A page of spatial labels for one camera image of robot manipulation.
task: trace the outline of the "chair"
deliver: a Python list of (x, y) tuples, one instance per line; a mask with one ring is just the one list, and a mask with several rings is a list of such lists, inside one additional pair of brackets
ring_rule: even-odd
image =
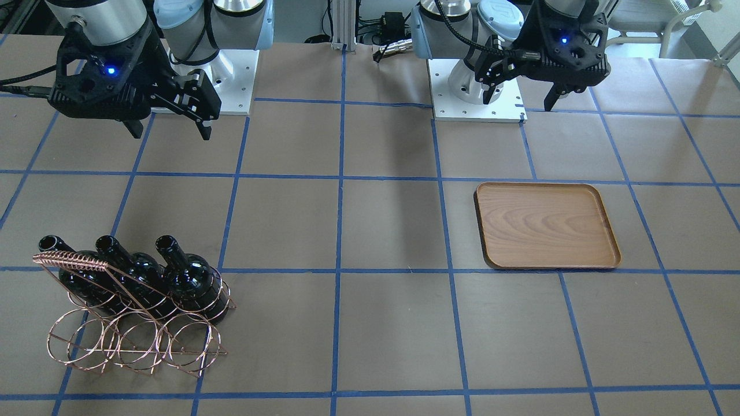
[[(720, 9), (722, 0), (621, 0), (609, 20), (609, 28), (618, 30), (619, 36), (606, 45), (661, 44), (659, 57), (665, 58), (673, 32), (691, 25), (707, 10)], [(654, 32), (658, 37), (627, 36), (627, 32)]]

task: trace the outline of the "wooden tray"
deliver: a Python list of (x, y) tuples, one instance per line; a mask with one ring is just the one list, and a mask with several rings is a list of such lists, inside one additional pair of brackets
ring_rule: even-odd
[(622, 261), (590, 185), (487, 182), (475, 203), (483, 251), (495, 267), (613, 269)]

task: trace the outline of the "white mounting plate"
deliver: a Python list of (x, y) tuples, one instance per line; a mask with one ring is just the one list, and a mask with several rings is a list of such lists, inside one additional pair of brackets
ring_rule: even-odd
[[(258, 50), (221, 50), (234, 64), (234, 78), (228, 82), (213, 84), (221, 99), (221, 114), (249, 115), (252, 95), (255, 90), (255, 75), (260, 57)], [(154, 107), (154, 113), (170, 113), (166, 108)]]
[(447, 121), (519, 123), (527, 120), (524, 101), (516, 79), (504, 82), (501, 96), (487, 105), (471, 104), (456, 97), (447, 82), (459, 59), (429, 59), (429, 81), (434, 118)]

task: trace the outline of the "copper wire rack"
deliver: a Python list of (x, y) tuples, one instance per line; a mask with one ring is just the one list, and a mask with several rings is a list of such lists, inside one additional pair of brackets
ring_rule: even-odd
[[(221, 344), (220, 332), (202, 313), (218, 302), (222, 295), (227, 299), (226, 308), (211, 319), (226, 313), (228, 309), (236, 308), (229, 285), (220, 279), (221, 275), (216, 269), (213, 269), (214, 275), (221, 282), (218, 296), (210, 305), (192, 311), (180, 307), (169, 294), (136, 280), (106, 261), (88, 255), (64, 251), (41, 252), (33, 256), (33, 262), (39, 264), (54, 281), (64, 287), (70, 302), (75, 305), (75, 309), (56, 320), (47, 336), (49, 356), (65, 366), (101, 374), (111, 367), (153, 374), (164, 363), (198, 378), (216, 358), (227, 354)], [(52, 267), (64, 269), (84, 279), (110, 294), (110, 297), (99, 305), (86, 303), (61, 284), (50, 270)], [(86, 278), (80, 273), (82, 271), (107, 273), (120, 292)], [(123, 276), (157, 292), (162, 295), (162, 300), (149, 308), (145, 307), (116, 276)], [(99, 308), (116, 300), (125, 305), (119, 313), (108, 315)], [(175, 308), (157, 319), (152, 311), (166, 304), (167, 300)]]

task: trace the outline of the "dark glass bottle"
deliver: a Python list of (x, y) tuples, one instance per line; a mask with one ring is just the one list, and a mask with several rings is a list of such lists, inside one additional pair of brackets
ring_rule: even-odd
[[(68, 246), (56, 235), (47, 235), (42, 238), (38, 242), (38, 249), (42, 252), (75, 252), (72, 247)], [(94, 259), (101, 260), (100, 256), (96, 252), (83, 250), (77, 253), (89, 255)], [(117, 285), (107, 273), (89, 270), (75, 270), (75, 273), (82, 276), (82, 278), (74, 273), (68, 272), (67, 270), (60, 269), (58, 274), (59, 281), (70, 292), (82, 299), (88, 306), (97, 306), (106, 316), (117, 315), (126, 309), (126, 306), (121, 302), (120, 297), (115, 296), (111, 298), (113, 293), (117, 293), (118, 291), (116, 290)], [(95, 282), (95, 284), (99, 284), (105, 289), (90, 283), (91, 281)]]
[(221, 291), (221, 278), (214, 275), (208, 262), (199, 255), (185, 254), (171, 235), (161, 236), (157, 251), (167, 267), (164, 281), (175, 302), (186, 311), (199, 311), (214, 325), (221, 322), (228, 310), (226, 293)]
[(125, 248), (111, 235), (104, 235), (95, 242), (95, 248), (100, 256), (108, 261), (113, 267), (122, 272), (131, 275), (138, 282), (150, 286), (160, 293), (151, 290), (143, 284), (137, 283), (132, 279), (119, 275), (118, 281), (131, 292), (131, 295), (151, 313), (154, 318), (162, 319), (172, 314), (175, 305), (166, 298), (163, 293), (167, 293), (167, 285), (162, 281), (164, 269), (152, 256), (135, 252), (130, 254)]

